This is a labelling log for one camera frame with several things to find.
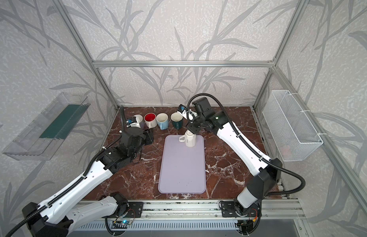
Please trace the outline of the lavender purple mug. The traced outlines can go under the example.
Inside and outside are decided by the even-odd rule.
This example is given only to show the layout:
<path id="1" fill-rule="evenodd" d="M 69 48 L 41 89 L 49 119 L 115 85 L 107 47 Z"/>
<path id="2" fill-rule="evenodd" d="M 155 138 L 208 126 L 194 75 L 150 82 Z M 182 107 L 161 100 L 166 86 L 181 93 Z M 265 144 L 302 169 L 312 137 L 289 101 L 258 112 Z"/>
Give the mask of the lavender purple mug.
<path id="1" fill-rule="evenodd" d="M 133 127 L 139 127 L 141 129 L 145 129 L 145 122 L 142 115 L 134 115 L 136 122 L 132 124 Z"/>

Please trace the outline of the white mug red interior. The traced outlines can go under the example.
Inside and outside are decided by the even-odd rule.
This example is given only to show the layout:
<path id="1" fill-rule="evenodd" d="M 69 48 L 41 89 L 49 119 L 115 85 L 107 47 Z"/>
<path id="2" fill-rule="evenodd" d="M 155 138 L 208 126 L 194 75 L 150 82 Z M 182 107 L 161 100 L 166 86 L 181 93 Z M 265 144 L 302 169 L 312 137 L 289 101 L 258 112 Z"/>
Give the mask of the white mug red interior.
<path id="1" fill-rule="evenodd" d="M 144 116 L 144 121 L 148 129 L 155 128 L 158 123 L 156 120 L 156 114 L 154 113 L 148 113 Z"/>

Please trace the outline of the white octagonal mug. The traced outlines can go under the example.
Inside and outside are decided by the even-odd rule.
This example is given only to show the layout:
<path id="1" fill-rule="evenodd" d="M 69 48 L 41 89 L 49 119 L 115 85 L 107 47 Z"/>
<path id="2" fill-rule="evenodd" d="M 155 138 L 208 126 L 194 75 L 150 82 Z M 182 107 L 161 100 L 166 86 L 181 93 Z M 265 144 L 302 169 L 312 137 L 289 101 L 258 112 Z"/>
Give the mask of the white octagonal mug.
<path id="1" fill-rule="evenodd" d="M 194 147 L 196 145 L 196 134 L 187 130 L 185 134 L 179 138 L 179 142 L 185 143 L 187 147 Z"/>

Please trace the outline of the dark green mug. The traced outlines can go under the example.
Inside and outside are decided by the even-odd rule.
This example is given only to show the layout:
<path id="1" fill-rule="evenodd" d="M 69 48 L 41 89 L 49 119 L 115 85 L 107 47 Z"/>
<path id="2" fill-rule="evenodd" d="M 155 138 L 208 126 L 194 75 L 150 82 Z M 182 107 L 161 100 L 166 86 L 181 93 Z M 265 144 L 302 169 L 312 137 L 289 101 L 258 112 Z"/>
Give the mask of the dark green mug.
<path id="1" fill-rule="evenodd" d="M 179 112 L 175 112 L 171 115 L 171 121 L 173 128 L 179 130 L 183 127 L 183 116 Z"/>

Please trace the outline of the light blue mug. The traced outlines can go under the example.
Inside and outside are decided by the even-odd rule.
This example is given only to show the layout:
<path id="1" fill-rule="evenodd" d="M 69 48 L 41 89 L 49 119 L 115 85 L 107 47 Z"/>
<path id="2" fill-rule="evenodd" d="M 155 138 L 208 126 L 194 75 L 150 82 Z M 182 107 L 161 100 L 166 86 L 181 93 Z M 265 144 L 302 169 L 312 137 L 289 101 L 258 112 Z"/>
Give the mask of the light blue mug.
<path id="1" fill-rule="evenodd" d="M 161 130 L 166 130 L 169 127 L 169 116 L 166 113 L 160 113 L 156 116 L 156 121 Z"/>

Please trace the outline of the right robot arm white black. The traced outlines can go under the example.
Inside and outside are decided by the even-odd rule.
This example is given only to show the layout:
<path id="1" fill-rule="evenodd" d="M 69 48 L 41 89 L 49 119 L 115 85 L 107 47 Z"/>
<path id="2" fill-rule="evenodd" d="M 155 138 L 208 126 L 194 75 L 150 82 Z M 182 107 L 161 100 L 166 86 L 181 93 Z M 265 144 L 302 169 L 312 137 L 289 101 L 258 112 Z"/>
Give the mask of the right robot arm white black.
<path id="1" fill-rule="evenodd" d="M 260 203 L 265 197 L 293 194 L 305 188 L 306 181 L 301 175 L 283 168 L 279 159 L 271 159 L 246 138 L 215 96 L 208 93 L 194 95 L 187 105 L 178 107 L 178 112 L 187 119 L 186 127 L 190 132 L 198 134 L 204 129 L 215 134 L 232 148 L 253 175 L 234 200 L 238 215 L 244 216 L 253 204 Z M 297 178 L 300 185 L 288 191 L 273 192 L 272 188 L 282 173 Z"/>

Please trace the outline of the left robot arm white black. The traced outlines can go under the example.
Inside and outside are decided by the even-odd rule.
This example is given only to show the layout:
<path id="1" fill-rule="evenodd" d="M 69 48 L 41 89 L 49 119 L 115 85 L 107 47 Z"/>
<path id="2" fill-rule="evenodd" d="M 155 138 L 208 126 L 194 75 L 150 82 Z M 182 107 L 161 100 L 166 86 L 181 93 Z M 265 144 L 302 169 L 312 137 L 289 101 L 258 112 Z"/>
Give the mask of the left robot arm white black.
<path id="1" fill-rule="evenodd" d="M 119 112 L 122 123 L 120 136 L 95 154 L 84 172 L 56 194 L 40 203 L 31 202 L 26 205 L 22 210 L 24 219 L 7 233 L 8 237 L 23 226 L 34 237 L 66 237 L 93 220 L 120 210 L 126 211 L 128 202 L 119 193 L 74 209 L 100 183 L 132 163 L 141 154 L 143 146 L 153 143 L 153 132 L 150 129 L 131 126 L 137 120 L 126 119 L 123 106 L 119 107 Z"/>

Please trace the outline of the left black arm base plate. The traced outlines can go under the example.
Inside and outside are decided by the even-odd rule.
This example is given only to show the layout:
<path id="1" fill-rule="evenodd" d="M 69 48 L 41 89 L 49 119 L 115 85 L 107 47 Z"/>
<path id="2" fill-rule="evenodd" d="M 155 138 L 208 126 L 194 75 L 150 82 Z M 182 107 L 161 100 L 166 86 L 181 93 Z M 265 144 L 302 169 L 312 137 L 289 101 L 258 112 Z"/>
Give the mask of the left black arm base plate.
<path id="1" fill-rule="evenodd" d="M 122 218 L 141 218 L 143 212 L 144 203 L 143 202 L 129 202 L 125 213 L 120 217 Z"/>

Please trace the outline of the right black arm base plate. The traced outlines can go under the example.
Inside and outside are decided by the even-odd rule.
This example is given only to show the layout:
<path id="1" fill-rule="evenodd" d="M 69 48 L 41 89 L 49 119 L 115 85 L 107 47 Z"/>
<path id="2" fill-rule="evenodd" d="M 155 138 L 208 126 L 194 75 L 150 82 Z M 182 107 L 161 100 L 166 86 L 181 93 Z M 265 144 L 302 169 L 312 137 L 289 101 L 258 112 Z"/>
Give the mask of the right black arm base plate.
<path id="1" fill-rule="evenodd" d="M 222 217 L 261 217 L 259 203 L 252 203 L 249 207 L 243 207 L 241 204 L 233 201 L 219 201 L 219 208 L 222 212 Z"/>

